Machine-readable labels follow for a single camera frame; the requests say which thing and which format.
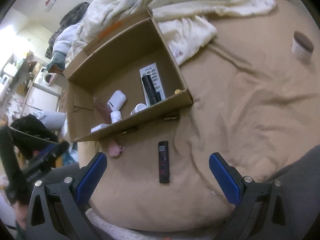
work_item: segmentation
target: open cardboard box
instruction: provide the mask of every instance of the open cardboard box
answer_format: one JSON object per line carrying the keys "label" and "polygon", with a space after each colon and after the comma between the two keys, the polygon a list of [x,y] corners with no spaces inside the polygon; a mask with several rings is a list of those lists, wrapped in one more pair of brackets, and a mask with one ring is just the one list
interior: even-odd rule
{"label": "open cardboard box", "polygon": [[[146,103],[139,70],[156,63],[166,99],[130,116]],[[149,9],[111,25],[88,44],[65,69],[68,78],[68,131],[72,141],[94,141],[151,121],[193,101],[179,67]],[[127,97],[122,120],[91,133],[104,123],[93,98],[106,103],[116,90]]]}

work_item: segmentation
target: bed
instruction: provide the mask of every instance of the bed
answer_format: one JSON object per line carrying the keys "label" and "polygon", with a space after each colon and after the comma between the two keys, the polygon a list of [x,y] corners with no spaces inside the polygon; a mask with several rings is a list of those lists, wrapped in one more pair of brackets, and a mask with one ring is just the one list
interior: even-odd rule
{"label": "bed", "polygon": [[[320,143],[319,29],[289,1],[276,3],[267,16],[209,16],[218,35],[181,66],[193,106],[178,121],[115,136],[124,153],[108,158],[90,203],[100,218],[149,231],[219,228],[234,207],[209,170],[211,153],[263,181]],[[308,65],[290,51],[295,30],[315,46]],[[158,178],[162,140],[169,141],[168,185]],[[78,148],[84,166],[97,150],[108,155],[108,139]]]}

